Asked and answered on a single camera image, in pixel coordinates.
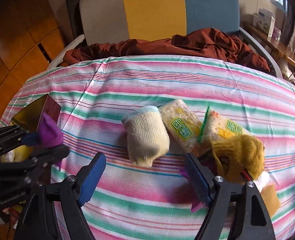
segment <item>chair backrest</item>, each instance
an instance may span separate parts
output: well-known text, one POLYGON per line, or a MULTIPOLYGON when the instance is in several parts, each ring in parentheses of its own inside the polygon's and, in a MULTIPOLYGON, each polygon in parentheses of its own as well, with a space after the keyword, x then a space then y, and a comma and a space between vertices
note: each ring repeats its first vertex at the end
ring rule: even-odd
POLYGON ((80 0, 80 15, 87 44, 113 43, 130 38, 157 40, 175 34, 186 35, 203 28, 216 28, 225 33, 239 31, 238 0, 166 0, 162 4, 162 0, 157 0, 160 1, 157 10, 155 7, 152 10, 148 8, 149 4, 153 5, 149 1, 134 0, 127 3, 126 10, 124 0, 80 0))
POLYGON ((216 28, 236 33, 240 26, 239 0, 185 0, 187 33, 216 28))

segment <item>bed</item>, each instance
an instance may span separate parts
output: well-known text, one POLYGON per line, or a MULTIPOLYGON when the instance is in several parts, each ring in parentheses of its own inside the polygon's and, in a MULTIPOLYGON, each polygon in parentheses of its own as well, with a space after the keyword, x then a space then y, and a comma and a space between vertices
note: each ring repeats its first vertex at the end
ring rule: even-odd
MULTIPOLYGON (((49 93, 61 106, 58 126, 70 148, 52 182, 62 181, 103 152, 107 166, 82 208, 96 239, 194 239, 207 212, 191 214, 191 190, 179 174, 183 151, 170 151, 151 168, 133 166, 121 118, 141 106, 182 98, 202 120, 208 105, 250 130, 265 145, 265 169, 281 207, 272 217, 277 240, 295 232, 295 86, 268 74, 202 57, 110 57, 47 70, 30 78, 6 108, 0 126, 49 93)), ((60 206, 57 217, 68 239, 60 206)), ((231 220, 221 233, 226 239, 231 220)))

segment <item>cream knitted sock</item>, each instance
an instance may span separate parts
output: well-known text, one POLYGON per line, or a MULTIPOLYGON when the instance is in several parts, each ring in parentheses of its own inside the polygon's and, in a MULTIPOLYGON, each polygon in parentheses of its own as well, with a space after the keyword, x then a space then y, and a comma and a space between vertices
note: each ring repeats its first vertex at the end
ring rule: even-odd
POLYGON ((169 151, 169 135, 155 106, 144 106, 122 118, 128 132, 129 159, 135 165, 151 167, 169 151))

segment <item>black chair armrest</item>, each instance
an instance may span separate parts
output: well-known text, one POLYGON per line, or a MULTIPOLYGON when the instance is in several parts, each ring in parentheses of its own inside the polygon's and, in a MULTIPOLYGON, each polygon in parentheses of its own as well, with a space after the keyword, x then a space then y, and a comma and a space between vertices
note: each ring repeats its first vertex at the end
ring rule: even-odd
POLYGON ((70 24, 72 28, 73 38, 84 34, 81 12, 80 12, 80 0, 66 0, 66 7, 70 24))

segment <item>purple cloth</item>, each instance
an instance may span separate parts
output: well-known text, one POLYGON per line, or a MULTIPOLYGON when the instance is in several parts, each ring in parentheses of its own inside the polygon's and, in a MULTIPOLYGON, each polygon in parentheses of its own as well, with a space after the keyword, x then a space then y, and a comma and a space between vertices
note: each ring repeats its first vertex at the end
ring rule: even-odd
POLYGON ((37 132, 41 145, 44 148, 51 148, 63 144, 63 132, 46 113, 42 113, 37 132))

